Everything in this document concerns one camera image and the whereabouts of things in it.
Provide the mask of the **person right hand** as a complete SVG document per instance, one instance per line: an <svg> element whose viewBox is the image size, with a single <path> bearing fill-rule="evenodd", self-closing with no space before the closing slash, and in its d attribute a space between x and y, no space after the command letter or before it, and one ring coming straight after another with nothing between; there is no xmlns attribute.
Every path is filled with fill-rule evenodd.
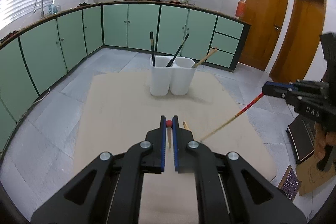
<svg viewBox="0 0 336 224"><path fill-rule="evenodd" d="M325 147L327 145L336 145L336 133L334 131L326 132L322 125L319 123L314 124L315 128L315 142L314 142L314 155L318 160L325 157Z"/></svg>

